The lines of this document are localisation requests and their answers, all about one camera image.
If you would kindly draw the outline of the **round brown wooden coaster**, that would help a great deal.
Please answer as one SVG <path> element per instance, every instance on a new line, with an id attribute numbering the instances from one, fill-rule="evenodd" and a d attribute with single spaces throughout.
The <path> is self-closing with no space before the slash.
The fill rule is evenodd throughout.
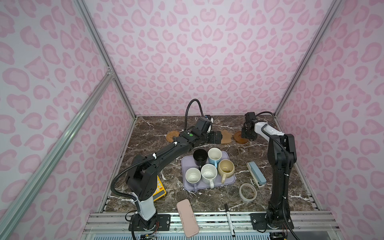
<path id="1" fill-rule="evenodd" d="M 242 137 L 242 132 L 238 131 L 234 134 L 234 140 L 239 144 L 246 144 L 249 140 Z"/>

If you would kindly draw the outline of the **cork paw-shaped coaster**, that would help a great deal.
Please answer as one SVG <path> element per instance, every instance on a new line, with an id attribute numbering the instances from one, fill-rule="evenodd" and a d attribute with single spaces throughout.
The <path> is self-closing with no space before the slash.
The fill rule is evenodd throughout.
<path id="1" fill-rule="evenodd" d="M 230 144 L 232 142 L 232 133 L 230 133 L 227 130 L 222 130 L 221 133 L 222 133 L 221 144 L 222 145 Z"/>

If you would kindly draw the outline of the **light blue mug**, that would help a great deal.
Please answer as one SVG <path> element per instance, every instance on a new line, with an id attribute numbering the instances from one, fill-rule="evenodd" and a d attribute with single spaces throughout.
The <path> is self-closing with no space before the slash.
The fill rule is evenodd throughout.
<path id="1" fill-rule="evenodd" d="M 218 148 L 211 148 L 208 151 L 208 161 L 209 164 L 214 165 L 215 168 L 219 166 L 219 163 L 222 159 L 222 151 Z"/>

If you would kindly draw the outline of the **black mug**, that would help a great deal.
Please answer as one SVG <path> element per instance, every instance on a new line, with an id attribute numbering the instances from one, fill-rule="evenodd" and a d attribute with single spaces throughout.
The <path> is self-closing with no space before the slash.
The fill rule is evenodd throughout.
<path id="1" fill-rule="evenodd" d="M 198 169 L 201 170 L 202 167 L 207 162 L 208 152 L 204 149 L 195 150 L 193 153 L 193 158 L 194 158 L 195 164 L 198 166 Z"/>

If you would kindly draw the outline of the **lavender mug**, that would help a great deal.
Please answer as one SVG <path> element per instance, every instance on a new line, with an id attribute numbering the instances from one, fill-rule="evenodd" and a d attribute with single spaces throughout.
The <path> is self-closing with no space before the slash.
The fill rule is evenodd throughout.
<path id="1" fill-rule="evenodd" d="M 197 193 L 197 184 L 201 180 L 201 171 L 197 168 L 190 168 L 186 171 L 187 182 L 194 187 L 194 192 Z"/>

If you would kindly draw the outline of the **woven rattan coaster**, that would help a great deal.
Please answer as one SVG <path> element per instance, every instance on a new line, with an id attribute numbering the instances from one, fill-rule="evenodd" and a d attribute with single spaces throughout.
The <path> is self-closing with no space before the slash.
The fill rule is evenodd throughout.
<path id="1" fill-rule="evenodd" d="M 180 136 L 180 132 L 178 131 L 170 131 L 166 134 L 166 140 L 169 143 L 175 142 L 177 138 Z"/>

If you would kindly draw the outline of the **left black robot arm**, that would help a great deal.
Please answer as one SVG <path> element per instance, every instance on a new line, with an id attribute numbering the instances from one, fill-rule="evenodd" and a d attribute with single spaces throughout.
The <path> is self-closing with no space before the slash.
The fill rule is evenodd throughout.
<path id="1" fill-rule="evenodd" d="M 220 144 L 222 138 L 221 131 L 201 135 L 183 132 L 174 138 L 173 143 L 161 150 L 145 157 L 138 155 L 134 158 L 126 183 L 135 197 L 137 213 L 143 221 L 150 221 L 157 214 L 153 194 L 157 189 L 158 173 L 181 155 L 206 144 Z"/>

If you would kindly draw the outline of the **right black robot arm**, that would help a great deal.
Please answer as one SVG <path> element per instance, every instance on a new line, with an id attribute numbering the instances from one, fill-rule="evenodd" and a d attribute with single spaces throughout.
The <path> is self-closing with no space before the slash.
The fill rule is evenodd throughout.
<path id="1" fill-rule="evenodd" d="M 242 137 L 250 141 L 263 137 L 269 142 L 267 158 L 273 169 L 272 193 L 269 200 L 266 225 L 270 228 L 286 226 L 293 229 L 288 200 L 289 179 L 297 161 L 295 138 L 271 127 L 266 122 L 246 120 Z"/>

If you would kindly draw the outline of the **tan ceramic mug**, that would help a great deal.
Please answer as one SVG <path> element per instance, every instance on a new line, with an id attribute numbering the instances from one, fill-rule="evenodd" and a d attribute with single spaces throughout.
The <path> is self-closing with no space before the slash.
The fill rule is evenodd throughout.
<path id="1" fill-rule="evenodd" d="M 221 160 L 218 165 L 218 173 L 221 176 L 221 183 L 224 184 L 226 179 L 232 177 L 235 172 L 235 165 L 230 160 Z"/>

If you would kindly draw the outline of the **white speckled mug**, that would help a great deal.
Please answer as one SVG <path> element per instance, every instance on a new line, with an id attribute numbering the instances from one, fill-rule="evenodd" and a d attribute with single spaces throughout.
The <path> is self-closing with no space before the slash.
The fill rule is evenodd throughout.
<path id="1" fill-rule="evenodd" d="M 214 181 L 218 175 L 217 168 L 211 164 L 205 164 L 201 169 L 202 181 L 211 189 L 215 187 Z"/>

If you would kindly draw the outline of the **teal stapler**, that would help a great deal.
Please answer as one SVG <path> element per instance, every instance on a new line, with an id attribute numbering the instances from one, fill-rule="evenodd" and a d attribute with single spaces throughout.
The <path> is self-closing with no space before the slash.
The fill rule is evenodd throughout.
<path id="1" fill-rule="evenodd" d="M 247 168 L 259 188 L 264 187 L 267 180 L 255 162 L 248 162 Z"/>

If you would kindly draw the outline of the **clear tape roll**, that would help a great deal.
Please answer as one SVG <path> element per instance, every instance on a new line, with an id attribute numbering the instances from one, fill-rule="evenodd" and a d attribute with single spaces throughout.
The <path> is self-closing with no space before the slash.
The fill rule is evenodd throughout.
<path id="1" fill-rule="evenodd" d="M 240 186 L 239 195 L 244 202 L 252 202 L 257 198 L 258 193 L 253 185 L 245 183 Z"/>

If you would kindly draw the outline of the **black marker pen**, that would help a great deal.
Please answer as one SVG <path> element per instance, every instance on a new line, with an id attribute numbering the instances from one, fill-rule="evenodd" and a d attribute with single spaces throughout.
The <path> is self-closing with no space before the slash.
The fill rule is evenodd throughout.
<path id="1" fill-rule="evenodd" d="M 225 203 L 225 211 L 226 211 L 227 220 L 228 220 L 228 224 L 229 224 L 230 231 L 231 231 L 231 236 L 233 238 L 235 238 L 236 237 L 236 233 L 235 233 L 235 229 L 234 229 L 234 226 L 233 226 L 231 214 L 230 214 L 230 211 L 229 211 L 229 206 L 228 206 L 227 203 Z"/>

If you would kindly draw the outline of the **yellow calculator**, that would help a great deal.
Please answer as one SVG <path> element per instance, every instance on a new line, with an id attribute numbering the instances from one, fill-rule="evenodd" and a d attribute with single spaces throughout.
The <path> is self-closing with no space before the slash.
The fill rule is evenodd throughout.
<path id="1" fill-rule="evenodd" d="M 167 194 L 159 176 L 157 176 L 157 188 L 153 194 L 154 202 Z"/>

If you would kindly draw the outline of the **pink eraser case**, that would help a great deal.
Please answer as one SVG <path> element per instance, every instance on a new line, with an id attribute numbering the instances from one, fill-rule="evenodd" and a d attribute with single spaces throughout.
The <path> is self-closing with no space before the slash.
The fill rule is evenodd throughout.
<path id="1" fill-rule="evenodd" d="M 186 237 L 192 238 L 200 231 L 191 203 L 188 199 L 177 203 L 177 209 Z"/>

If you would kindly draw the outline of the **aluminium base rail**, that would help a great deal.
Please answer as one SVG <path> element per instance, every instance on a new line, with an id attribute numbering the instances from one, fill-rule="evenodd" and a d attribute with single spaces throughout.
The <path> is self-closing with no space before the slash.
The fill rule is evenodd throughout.
<path id="1" fill-rule="evenodd" d="M 196 212 L 199 232 L 194 240 L 231 240 L 230 226 L 225 212 Z M 85 226 L 82 240 L 130 240 L 129 215 L 124 213 L 91 214 Z M 236 240 L 271 240 L 279 234 L 288 235 L 287 230 L 266 230 L 265 233 L 253 229 L 255 220 L 250 212 L 231 212 Z M 330 211 L 292 211 L 294 233 L 301 240 L 342 240 L 343 234 Z M 167 222 L 168 231 L 158 230 L 154 240 L 185 240 L 187 237 L 178 213 L 171 213 Z"/>

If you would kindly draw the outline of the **diagonal aluminium frame bar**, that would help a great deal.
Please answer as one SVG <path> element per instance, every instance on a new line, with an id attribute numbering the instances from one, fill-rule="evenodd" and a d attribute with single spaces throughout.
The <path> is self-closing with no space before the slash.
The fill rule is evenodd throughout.
<path id="1" fill-rule="evenodd" d="M 80 108 L 61 137 L 51 148 L 42 163 L 27 181 L 17 198 L 12 202 L 1 219 L 1 239 L 7 240 L 23 218 L 39 191 L 61 160 L 75 136 L 89 117 L 95 105 L 114 78 L 114 74 L 107 72 L 101 83 L 95 88 L 87 101 Z"/>

